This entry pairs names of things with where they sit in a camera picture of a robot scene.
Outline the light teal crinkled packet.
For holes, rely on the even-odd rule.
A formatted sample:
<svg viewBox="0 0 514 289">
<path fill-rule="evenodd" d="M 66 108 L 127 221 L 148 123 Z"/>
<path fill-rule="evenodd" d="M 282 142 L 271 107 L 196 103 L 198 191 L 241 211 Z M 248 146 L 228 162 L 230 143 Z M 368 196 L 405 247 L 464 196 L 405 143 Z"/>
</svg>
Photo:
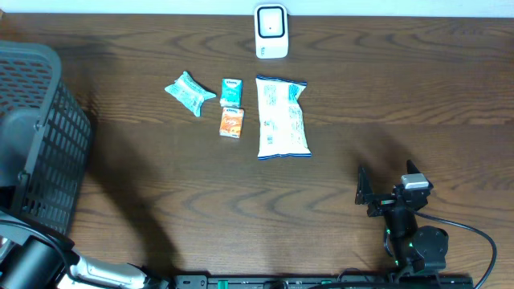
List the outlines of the light teal crinkled packet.
<svg viewBox="0 0 514 289">
<path fill-rule="evenodd" d="M 183 104 L 196 117 L 201 116 L 203 103 L 216 97 L 213 92 L 207 91 L 198 84 L 188 71 L 184 71 L 174 83 L 165 87 L 165 91 Z"/>
</svg>

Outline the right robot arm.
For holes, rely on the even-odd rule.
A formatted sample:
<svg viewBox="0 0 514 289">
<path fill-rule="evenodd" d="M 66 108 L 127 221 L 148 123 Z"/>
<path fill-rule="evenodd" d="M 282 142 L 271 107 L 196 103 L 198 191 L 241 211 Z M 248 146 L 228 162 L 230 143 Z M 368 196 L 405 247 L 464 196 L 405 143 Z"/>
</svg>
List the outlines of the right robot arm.
<svg viewBox="0 0 514 289">
<path fill-rule="evenodd" d="M 415 214 L 428 204 L 433 184 L 414 165 L 406 162 L 406 174 L 391 193 L 373 192 L 364 167 L 357 171 L 355 203 L 368 206 L 370 218 L 385 219 L 384 246 L 409 275 L 437 272 L 447 265 L 449 237 L 445 230 L 419 226 Z"/>
</svg>

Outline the cream snack bag blue trim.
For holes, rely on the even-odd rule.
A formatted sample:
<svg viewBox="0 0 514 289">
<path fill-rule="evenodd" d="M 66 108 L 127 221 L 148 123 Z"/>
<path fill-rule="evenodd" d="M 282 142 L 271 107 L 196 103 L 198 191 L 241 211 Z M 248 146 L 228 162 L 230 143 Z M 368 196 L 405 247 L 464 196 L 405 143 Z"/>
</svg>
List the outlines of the cream snack bag blue trim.
<svg viewBox="0 0 514 289">
<path fill-rule="evenodd" d="M 310 157 L 299 103 L 307 83 L 263 75 L 258 75 L 255 82 L 260 131 L 258 158 Z"/>
</svg>

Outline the orange white tissue pack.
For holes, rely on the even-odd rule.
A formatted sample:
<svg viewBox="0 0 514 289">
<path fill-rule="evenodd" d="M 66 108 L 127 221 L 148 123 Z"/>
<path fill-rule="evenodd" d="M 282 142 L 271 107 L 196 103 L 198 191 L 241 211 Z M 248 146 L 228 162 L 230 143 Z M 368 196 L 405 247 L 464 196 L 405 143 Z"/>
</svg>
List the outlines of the orange white tissue pack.
<svg viewBox="0 0 514 289">
<path fill-rule="evenodd" d="M 224 108 L 219 127 L 220 136 L 240 138 L 243 126 L 244 110 L 241 108 Z"/>
</svg>

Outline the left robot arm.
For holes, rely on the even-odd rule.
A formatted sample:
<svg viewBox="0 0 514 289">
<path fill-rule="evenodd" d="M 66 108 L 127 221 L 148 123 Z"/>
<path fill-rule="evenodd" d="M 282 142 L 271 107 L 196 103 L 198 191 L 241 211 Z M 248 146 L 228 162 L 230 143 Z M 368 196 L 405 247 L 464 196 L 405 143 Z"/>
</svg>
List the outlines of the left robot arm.
<svg viewBox="0 0 514 289">
<path fill-rule="evenodd" d="M 1 188 L 2 288 L 165 288 L 173 286 L 132 264 L 87 258 L 74 242 L 43 225 L 15 217 L 10 211 L 15 187 Z"/>
</svg>

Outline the teal tissue pack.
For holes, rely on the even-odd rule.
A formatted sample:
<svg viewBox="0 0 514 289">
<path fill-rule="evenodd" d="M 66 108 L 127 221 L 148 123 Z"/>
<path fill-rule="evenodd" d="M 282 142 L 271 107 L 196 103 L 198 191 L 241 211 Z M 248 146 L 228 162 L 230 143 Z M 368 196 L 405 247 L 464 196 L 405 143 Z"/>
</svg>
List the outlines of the teal tissue pack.
<svg viewBox="0 0 514 289">
<path fill-rule="evenodd" d="M 220 106 L 223 108 L 239 108 L 243 82 L 240 79 L 223 79 Z"/>
</svg>

